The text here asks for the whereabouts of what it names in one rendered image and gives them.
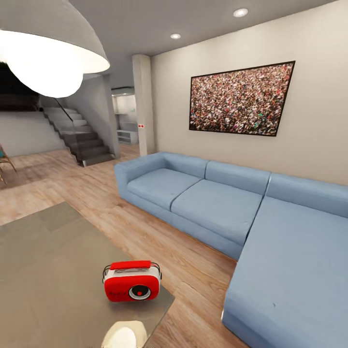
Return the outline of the radio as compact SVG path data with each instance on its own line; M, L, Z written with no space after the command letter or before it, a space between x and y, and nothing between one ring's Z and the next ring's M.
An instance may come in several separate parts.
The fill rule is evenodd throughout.
M110 265L102 282L111 302L129 302L154 299L161 279L160 268L151 261L121 261Z

